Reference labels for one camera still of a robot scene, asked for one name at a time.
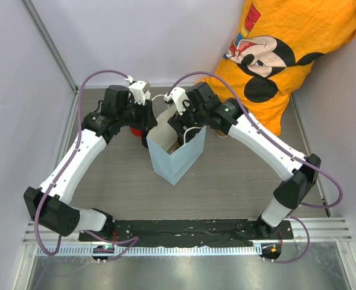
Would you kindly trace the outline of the cardboard cup carrier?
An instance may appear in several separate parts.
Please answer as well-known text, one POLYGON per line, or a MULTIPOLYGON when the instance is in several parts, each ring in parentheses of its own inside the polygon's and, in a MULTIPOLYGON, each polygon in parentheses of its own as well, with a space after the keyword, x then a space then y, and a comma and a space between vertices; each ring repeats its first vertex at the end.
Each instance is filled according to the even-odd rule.
POLYGON ((166 151, 166 153, 171 155, 179 148, 180 148, 180 144, 178 141, 176 141, 173 145, 170 146, 170 148, 166 151))

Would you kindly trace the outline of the light blue paper bag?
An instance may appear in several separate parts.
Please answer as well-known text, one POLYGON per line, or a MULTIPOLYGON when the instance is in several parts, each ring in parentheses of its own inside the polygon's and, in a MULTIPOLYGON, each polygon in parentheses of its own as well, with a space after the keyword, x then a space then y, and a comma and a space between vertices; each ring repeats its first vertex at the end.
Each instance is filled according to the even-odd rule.
POLYGON ((206 128, 201 127, 200 132, 193 139, 179 141, 175 130, 168 124, 168 119, 175 112, 177 112, 175 105, 168 105, 166 110, 156 118, 157 126, 147 134, 153 170, 172 185, 177 184, 202 154, 206 135, 206 128), (179 142, 180 148, 171 155, 167 154, 166 151, 176 141, 179 142))

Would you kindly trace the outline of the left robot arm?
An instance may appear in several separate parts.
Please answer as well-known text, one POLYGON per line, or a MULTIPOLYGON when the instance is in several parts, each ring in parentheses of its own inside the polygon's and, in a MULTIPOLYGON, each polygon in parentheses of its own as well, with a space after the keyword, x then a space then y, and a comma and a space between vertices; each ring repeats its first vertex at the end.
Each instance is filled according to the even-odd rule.
POLYGON ((74 208, 70 202, 88 167, 122 127, 149 131, 157 125, 149 89, 148 82, 135 81, 105 90, 98 109, 84 117, 81 131, 56 169, 38 188, 26 189, 24 201, 32 221, 62 237, 75 230, 90 230, 101 241, 112 237, 111 215, 74 208))

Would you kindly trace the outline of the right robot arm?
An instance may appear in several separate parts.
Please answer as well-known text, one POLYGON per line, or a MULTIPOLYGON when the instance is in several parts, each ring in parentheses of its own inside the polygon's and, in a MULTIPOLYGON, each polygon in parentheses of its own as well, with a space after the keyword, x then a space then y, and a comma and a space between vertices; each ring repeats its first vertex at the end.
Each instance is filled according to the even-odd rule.
POLYGON ((210 127, 246 145, 278 174, 282 182, 257 219, 260 236, 269 239, 276 235, 279 224, 314 187, 321 159, 294 150, 242 109, 235 98, 221 101, 207 83, 200 82, 189 89, 175 87, 164 101, 176 107, 168 124, 181 143, 193 139, 201 127, 210 127))

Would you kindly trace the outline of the stack of black lids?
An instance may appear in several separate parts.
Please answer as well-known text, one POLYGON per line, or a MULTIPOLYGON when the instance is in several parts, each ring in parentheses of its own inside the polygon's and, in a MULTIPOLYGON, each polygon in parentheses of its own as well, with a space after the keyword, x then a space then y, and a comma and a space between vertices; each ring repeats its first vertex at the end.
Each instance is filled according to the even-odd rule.
POLYGON ((147 135, 142 135, 141 137, 142 145, 148 149, 148 143, 147 143, 147 135))

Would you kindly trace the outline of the red straw holder cup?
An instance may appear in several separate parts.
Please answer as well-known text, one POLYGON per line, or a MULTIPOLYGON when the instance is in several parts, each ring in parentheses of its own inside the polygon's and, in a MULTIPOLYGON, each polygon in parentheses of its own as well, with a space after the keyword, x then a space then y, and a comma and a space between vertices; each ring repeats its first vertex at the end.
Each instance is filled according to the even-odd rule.
POLYGON ((144 136, 144 131, 141 129, 135 129, 134 127, 130 127, 130 132, 136 137, 144 136))

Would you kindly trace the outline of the stack of paper cups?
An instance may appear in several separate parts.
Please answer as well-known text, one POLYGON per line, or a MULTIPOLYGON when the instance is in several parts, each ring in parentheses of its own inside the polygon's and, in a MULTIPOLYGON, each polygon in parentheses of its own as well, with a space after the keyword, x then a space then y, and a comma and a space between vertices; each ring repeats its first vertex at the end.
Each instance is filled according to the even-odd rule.
POLYGON ((216 134, 220 138, 226 138, 228 136, 228 133, 225 133, 222 130, 216 130, 216 134))

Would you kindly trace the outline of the orange Mickey Mouse cloth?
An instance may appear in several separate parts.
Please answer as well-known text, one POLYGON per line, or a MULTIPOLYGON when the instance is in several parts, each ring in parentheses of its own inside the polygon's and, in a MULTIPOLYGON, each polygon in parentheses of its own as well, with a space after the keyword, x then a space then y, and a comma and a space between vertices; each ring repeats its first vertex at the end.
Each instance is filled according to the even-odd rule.
POLYGON ((356 1, 245 1, 213 77, 220 100, 239 97, 274 135, 313 63, 356 36, 356 1))

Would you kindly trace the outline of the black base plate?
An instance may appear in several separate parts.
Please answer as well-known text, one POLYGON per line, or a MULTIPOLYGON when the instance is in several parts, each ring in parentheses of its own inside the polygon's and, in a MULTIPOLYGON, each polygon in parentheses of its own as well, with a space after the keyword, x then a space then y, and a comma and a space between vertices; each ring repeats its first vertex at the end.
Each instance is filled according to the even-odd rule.
POLYGON ((139 240, 133 250, 211 250, 252 247, 254 241, 292 240, 290 221, 266 230, 259 221, 248 219, 117 220, 107 232, 95 232, 105 240, 139 240))

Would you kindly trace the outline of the aluminium frame rail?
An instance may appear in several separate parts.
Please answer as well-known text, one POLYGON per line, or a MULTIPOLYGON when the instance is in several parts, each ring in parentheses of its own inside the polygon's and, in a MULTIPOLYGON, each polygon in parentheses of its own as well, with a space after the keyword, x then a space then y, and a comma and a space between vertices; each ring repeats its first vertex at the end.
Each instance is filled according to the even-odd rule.
POLYGON ((76 85, 74 79, 71 76, 63 58, 61 57, 52 37, 49 34, 40 14, 38 13, 33 1, 31 0, 21 0, 24 9, 28 13, 30 19, 32 20, 36 30, 39 33, 39 36, 43 40, 46 48, 48 49, 50 55, 52 56, 53 60, 55 61, 56 65, 58 66, 61 74, 65 78, 66 82, 72 89, 72 91, 77 92, 78 86, 76 85))

